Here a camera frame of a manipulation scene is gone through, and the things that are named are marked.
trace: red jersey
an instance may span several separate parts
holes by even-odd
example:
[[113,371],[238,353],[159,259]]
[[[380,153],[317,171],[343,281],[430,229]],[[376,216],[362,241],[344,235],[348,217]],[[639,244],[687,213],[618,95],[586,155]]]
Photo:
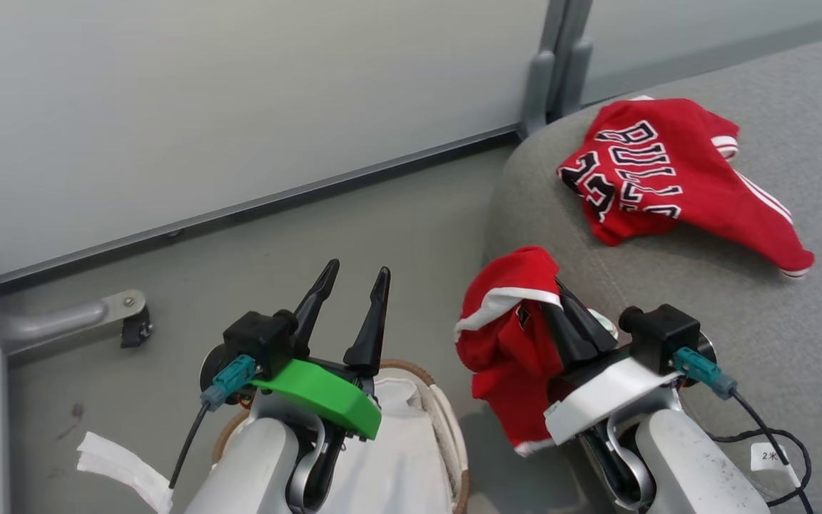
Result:
[[557,176],[584,199],[585,217],[605,244],[685,221],[753,248],[787,276],[803,276],[813,254],[790,212],[728,163],[737,134],[738,126],[691,100],[616,101],[598,113]]

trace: green plastic bracket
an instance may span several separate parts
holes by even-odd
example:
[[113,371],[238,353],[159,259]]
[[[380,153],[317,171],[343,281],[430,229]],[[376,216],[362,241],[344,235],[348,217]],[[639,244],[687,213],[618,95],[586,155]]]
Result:
[[367,439],[376,439],[379,432],[382,413],[366,394],[313,362],[294,359],[272,380],[250,383],[261,390],[273,390]]

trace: black caster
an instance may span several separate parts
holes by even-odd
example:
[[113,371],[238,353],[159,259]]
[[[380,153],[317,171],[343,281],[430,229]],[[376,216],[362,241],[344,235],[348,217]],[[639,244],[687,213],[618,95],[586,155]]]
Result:
[[140,313],[123,319],[123,342],[120,348],[137,348],[144,344],[151,337],[154,325],[151,325],[151,313],[148,307],[141,309]]

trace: gray floor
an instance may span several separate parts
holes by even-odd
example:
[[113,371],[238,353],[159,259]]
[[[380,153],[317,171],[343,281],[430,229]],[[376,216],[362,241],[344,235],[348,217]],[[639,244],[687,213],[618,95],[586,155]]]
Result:
[[[5,298],[6,310],[33,312],[139,288],[156,323],[136,351],[121,351],[114,334],[103,334],[11,371],[14,512],[149,512],[123,485],[75,471],[84,433],[120,443],[170,475],[198,410],[208,349],[248,310],[295,307],[333,257],[342,268],[316,325],[313,355],[340,360],[376,272],[391,267],[384,357],[420,364],[452,401],[470,456],[471,514],[610,511],[580,452],[558,448],[529,459],[512,452],[486,404],[471,399],[470,372],[453,347],[461,298],[482,265],[490,190],[509,151],[444,163]],[[206,418],[173,512],[185,510],[208,474],[218,432],[237,409]]]

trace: gray fabric upholstery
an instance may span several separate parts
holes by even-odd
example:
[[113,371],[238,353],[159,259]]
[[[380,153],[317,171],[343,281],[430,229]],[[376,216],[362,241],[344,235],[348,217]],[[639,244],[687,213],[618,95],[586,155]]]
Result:
[[[733,165],[791,209],[803,244],[816,254],[809,275],[785,278],[753,251],[688,226],[616,248],[594,240],[579,199],[554,170],[580,147],[598,107],[548,126],[509,159],[490,209],[486,252],[548,248],[562,282],[613,318],[629,305],[671,303],[701,320],[741,393],[770,426],[790,430],[808,446],[808,494],[822,512],[822,42],[637,94],[691,98],[739,124]],[[702,387],[686,400],[712,433],[756,428],[740,406]],[[740,469],[750,469],[749,443],[725,449]],[[802,476],[800,455],[791,453]],[[753,481],[767,498],[790,490],[773,472]],[[773,511],[803,510],[791,500]]]

